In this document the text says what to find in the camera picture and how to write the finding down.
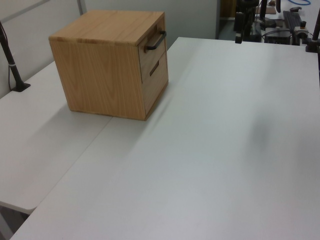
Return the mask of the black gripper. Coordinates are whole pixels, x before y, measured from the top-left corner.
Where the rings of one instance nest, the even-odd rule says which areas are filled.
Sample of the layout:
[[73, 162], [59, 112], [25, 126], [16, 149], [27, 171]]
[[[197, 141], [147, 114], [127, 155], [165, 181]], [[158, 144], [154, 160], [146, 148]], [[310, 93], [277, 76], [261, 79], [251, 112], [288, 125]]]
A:
[[251, 34], [252, 16], [256, 13], [258, 7], [258, 0], [237, 0], [236, 14], [235, 14], [235, 43], [241, 44], [243, 41], [243, 25], [244, 14], [246, 16], [245, 35]]

